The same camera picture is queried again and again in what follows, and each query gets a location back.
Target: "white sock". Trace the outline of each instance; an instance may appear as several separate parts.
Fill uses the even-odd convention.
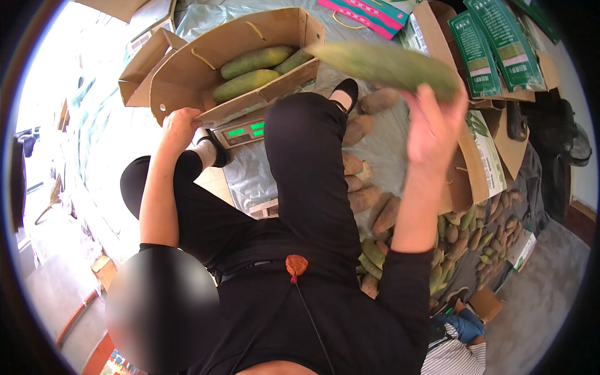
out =
[[[202,128],[199,128],[196,131],[200,134],[200,138],[208,135],[206,130]],[[202,170],[212,167],[212,165],[215,164],[215,160],[217,160],[217,149],[208,139],[201,141],[197,146],[193,146],[189,149],[197,153],[200,160],[202,160]]]
[[[342,111],[348,111],[348,108],[352,105],[352,98],[345,91],[335,90],[331,93],[329,100],[337,100],[344,108],[340,108]]]

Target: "striped shirt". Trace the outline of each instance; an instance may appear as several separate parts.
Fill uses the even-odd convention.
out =
[[[458,340],[456,329],[445,323],[446,332],[454,340],[443,338],[429,344],[421,375],[481,375],[485,371],[485,343],[467,346]]]

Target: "black pants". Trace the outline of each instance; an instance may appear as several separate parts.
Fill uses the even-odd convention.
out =
[[[265,149],[277,182],[279,218],[265,220],[196,185],[202,162],[194,151],[183,152],[173,179],[179,247],[218,274],[300,254],[309,266],[315,260],[329,274],[353,277],[361,248],[344,180],[345,130],[344,113],[321,95],[295,94],[273,106],[265,119]],[[136,218],[149,161],[134,160],[121,177],[123,200]]]

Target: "rope handle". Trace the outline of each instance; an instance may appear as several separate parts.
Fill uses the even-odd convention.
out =
[[[250,22],[250,21],[246,21],[246,24],[247,24],[247,25],[250,25],[250,27],[252,27],[252,29],[253,29],[253,30],[256,32],[256,34],[258,34],[258,36],[259,36],[259,37],[260,37],[262,40],[266,41],[266,39],[265,39],[265,38],[262,36],[262,33],[260,32],[260,30],[259,30],[259,29],[258,29],[258,28],[257,28],[257,27],[256,27],[256,26],[255,26],[255,25],[252,23],[252,22]],[[217,68],[215,68],[215,67],[214,67],[214,65],[212,65],[210,62],[208,62],[208,60],[207,60],[207,59],[205,59],[204,57],[202,57],[202,56],[198,55],[198,54],[196,53],[196,51],[194,51],[194,49],[193,49],[193,48],[191,49],[191,54],[192,54],[193,56],[195,56],[196,58],[198,58],[199,60],[201,60],[202,62],[204,62],[206,65],[208,65],[208,67],[209,67],[210,69],[212,69],[212,70],[217,70]]]
[[[331,17],[333,17],[334,21],[336,21],[337,23],[339,23],[340,25],[342,25],[345,28],[349,28],[349,29],[353,29],[353,30],[358,30],[358,29],[362,29],[362,28],[366,28],[365,25],[362,26],[356,26],[356,27],[352,27],[352,26],[348,26],[345,25],[343,23],[341,23],[337,18],[335,18],[335,14],[337,13],[337,11],[334,10],[334,13],[331,15]]]

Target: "digital scale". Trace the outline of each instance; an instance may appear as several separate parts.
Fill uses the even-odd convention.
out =
[[[266,110],[267,108],[262,108],[244,115],[212,129],[212,132],[225,149],[261,140],[265,135]]]

